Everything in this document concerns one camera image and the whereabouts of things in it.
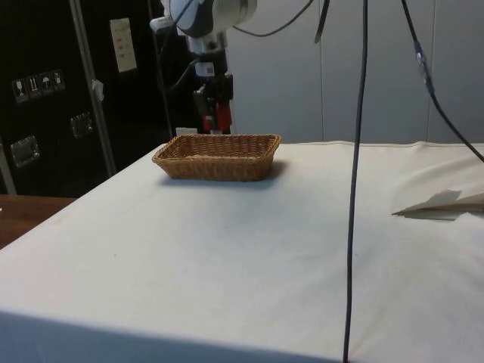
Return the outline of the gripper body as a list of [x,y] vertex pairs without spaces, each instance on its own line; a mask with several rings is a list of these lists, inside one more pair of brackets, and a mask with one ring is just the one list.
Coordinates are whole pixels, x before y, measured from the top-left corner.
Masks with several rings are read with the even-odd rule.
[[228,72],[226,51],[197,55],[195,73],[198,77],[211,78]]

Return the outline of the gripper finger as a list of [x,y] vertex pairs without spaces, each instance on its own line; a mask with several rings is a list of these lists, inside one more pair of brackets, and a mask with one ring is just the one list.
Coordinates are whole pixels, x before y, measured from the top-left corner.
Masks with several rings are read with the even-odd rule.
[[202,85],[198,90],[193,91],[194,103],[201,117],[207,115],[206,87]]
[[217,80],[217,101],[230,102],[234,97],[234,82],[231,74],[220,76]]

